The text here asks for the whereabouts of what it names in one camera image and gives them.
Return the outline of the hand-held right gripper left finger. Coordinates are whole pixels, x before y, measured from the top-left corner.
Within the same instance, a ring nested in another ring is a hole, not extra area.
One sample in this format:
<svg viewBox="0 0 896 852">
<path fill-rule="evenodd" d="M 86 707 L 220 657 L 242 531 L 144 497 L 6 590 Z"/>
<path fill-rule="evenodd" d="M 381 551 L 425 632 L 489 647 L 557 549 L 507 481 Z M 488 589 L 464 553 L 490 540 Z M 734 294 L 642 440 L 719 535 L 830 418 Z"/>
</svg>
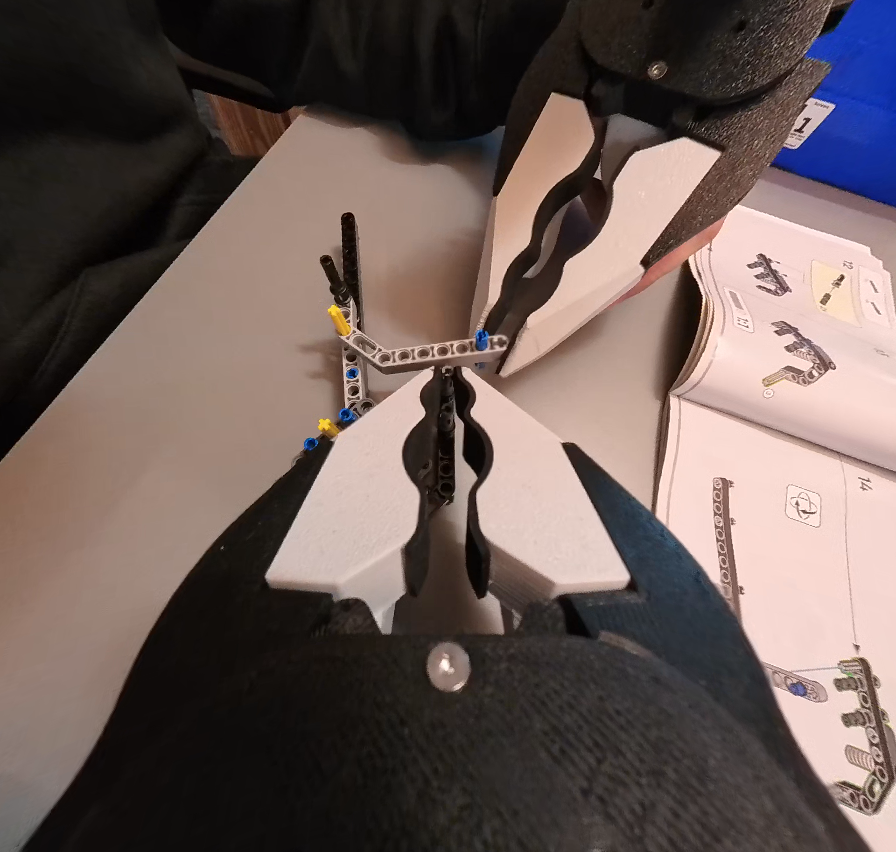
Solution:
<svg viewBox="0 0 896 852">
<path fill-rule="evenodd" d="M 392 631 L 397 601 L 427 577 L 441 406 L 442 374 L 424 370 L 330 444 L 266 572 L 272 589 L 360 600 Z"/>
</svg>

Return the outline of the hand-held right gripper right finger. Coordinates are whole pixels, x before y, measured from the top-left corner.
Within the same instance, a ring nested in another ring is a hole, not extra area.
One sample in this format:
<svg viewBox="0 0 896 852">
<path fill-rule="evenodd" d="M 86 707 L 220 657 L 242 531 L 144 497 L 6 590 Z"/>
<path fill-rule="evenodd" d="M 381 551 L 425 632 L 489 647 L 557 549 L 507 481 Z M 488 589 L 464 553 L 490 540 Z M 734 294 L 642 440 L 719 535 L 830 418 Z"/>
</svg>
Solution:
<svg viewBox="0 0 896 852">
<path fill-rule="evenodd" d="M 562 440 L 472 369 L 457 370 L 454 396 L 463 458 L 475 475 L 465 556 L 476 596 L 522 611 L 625 588 L 629 570 Z"/>
</svg>

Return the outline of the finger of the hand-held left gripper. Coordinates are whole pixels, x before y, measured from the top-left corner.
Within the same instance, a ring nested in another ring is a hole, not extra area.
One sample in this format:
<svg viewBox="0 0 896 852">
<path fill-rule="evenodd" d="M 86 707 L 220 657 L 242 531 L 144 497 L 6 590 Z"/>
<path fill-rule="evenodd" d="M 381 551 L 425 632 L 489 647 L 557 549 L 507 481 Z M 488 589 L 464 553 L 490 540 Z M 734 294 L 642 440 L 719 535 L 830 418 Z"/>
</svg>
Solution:
<svg viewBox="0 0 896 852">
<path fill-rule="evenodd" d="M 654 244 L 722 156 L 703 141 L 667 139 L 622 115 L 591 119 L 595 144 L 580 170 L 554 188 L 566 206 L 547 228 L 539 263 L 508 303 L 505 295 L 498 302 L 498 333 L 508 340 L 500 376 L 533 364 L 636 286 Z M 502 166 L 512 168 L 532 129 L 511 162 L 516 139 L 506 126 Z"/>
<path fill-rule="evenodd" d="M 552 93 L 521 153 L 492 199 L 476 280 L 470 333 L 486 327 L 488 315 L 542 256 L 544 237 L 566 203 L 554 188 L 580 170 L 596 132 L 582 99 Z"/>
</svg>

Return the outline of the grey black toy brick assembly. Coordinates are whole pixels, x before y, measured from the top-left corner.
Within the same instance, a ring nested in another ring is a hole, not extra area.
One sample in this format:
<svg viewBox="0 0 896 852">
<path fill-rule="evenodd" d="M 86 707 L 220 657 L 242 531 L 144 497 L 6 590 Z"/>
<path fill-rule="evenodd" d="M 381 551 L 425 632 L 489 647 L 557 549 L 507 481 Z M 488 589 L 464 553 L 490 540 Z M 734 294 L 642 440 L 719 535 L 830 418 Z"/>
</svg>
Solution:
<svg viewBox="0 0 896 852">
<path fill-rule="evenodd" d="M 427 512 L 432 514 L 450 504 L 455 492 L 454 466 L 454 376 L 464 366 L 482 367 L 496 363 L 508 347 L 503 335 L 476 331 L 471 338 L 389 349 L 364 331 L 364 306 L 357 219 L 350 211 L 341 216 L 342 264 L 338 267 L 329 254 L 320 259 L 333 303 L 328 316 L 340 342 L 343 407 L 332 419 L 318 422 L 317 434 L 303 443 L 308 453 L 323 442 L 334 441 L 341 432 L 375 406 L 370 396 L 367 370 L 383 375 L 416 373 L 434 369 L 437 378 L 438 410 L 431 441 L 425 443 L 417 477 L 427 494 Z"/>
</svg>

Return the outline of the person's left forearm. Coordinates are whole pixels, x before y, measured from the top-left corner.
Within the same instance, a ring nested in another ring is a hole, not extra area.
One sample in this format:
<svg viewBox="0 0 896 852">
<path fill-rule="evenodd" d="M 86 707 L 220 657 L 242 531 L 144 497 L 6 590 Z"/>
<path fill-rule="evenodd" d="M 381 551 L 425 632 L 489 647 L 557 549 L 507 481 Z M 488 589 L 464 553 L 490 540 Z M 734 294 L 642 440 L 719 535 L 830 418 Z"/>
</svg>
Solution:
<svg viewBox="0 0 896 852">
<path fill-rule="evenodd" d="M 269 112 L 328 106 L 428 141 L 505 124 L 570 0 L 155 0 L 187 79 Z"/>
</svg>

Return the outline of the light grey desk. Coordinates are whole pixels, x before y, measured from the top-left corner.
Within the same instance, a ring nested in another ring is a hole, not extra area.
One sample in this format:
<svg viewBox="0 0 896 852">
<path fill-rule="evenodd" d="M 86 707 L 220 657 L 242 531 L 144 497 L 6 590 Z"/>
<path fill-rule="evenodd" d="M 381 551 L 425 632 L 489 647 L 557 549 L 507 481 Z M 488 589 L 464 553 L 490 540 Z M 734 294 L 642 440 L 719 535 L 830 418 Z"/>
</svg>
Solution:
<svg viewBox="0 0 896 852">
<path fill-rule="evenodd" d="M 461 338 L 499 146 L 300 114 L 2 459 L 2 850 L 81 768 L 185 575 L 341 404 L 318 262 L 341 214 L 374 339 Z"/>
</svg>

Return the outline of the blue plastic bin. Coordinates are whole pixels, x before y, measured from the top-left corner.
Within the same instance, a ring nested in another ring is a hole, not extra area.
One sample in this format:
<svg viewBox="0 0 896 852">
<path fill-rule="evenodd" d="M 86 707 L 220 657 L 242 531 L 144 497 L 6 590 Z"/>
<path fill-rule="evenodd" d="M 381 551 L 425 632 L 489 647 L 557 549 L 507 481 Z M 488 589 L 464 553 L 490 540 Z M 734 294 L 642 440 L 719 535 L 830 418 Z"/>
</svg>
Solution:
<svg viewBox="0 0 896 852">
<path fill-rule="evenodd" d="M 855 0 L 810 56 L 828 76 L 773 166 L 895 204 L 895 0 Z"/>
</svg>

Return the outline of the white instruction booklet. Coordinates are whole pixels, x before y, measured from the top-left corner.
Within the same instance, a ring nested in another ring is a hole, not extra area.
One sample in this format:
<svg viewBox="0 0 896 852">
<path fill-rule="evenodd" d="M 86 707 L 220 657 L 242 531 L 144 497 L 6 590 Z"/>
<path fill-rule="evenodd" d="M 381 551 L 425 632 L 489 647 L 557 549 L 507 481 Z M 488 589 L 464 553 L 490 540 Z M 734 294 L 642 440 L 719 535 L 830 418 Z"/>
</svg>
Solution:
<svg viewBox="0 0 896 852">
<path fill-rule="evenodd" d="M 895 334 L 868 247 L 736 208 L 668 398 L 655 512 L 715 582 L 816 774 L 894 850 Z"/>
</svg>

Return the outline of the person's black clothing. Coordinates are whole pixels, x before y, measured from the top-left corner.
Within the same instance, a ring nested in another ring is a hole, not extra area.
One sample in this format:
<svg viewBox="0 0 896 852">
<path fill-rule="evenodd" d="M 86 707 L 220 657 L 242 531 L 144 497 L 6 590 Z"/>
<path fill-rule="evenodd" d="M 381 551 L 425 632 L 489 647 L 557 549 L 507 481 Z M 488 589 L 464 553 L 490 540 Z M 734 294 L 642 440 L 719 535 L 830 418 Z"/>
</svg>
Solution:
<svg viewBox="0 0 896 852">
<path fill-rule="evenodd" d="M 2 455 L 258 163 L 168 37 L 207 0 L 2 0 Z"/>
</svg>

